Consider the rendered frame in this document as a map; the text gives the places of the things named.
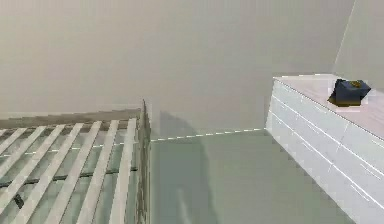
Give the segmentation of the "white chest of drawers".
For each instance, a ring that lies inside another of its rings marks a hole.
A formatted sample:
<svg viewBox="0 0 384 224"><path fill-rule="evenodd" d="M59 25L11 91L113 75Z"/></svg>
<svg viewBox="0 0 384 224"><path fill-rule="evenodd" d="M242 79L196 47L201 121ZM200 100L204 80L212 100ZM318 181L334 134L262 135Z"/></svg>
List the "white chest of drawers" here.
<svg viewBox="0 0 384 224"><path fill-rule="evenodd" d="M328 101L337 77L276 77L266 130L356 224L384 224L384 93Z"/></svg>

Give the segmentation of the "dark blue box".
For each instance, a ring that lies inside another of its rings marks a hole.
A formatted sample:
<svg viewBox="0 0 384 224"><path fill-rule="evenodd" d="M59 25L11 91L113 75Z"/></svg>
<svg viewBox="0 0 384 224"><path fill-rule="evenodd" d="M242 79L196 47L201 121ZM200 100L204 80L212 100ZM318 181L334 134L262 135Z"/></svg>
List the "dark blue box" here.
<svg viewBox="0 0 384 224"><path fill-rule="evenodd" d="M338 107L360 106L370 90L363 80L337 79L328 101Z"/></svg>

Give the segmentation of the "white slatted bed frame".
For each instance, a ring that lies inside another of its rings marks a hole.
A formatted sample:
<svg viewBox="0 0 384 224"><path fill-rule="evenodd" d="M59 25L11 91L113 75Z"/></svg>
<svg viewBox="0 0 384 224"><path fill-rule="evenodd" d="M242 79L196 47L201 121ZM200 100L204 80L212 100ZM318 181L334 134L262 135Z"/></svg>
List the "white slatted bed frame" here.
<svg viewBox="0 0 384 224"><path fill-rule="evenodd" d="M146 105L0 119L0 224L150 224Z"/></svg>

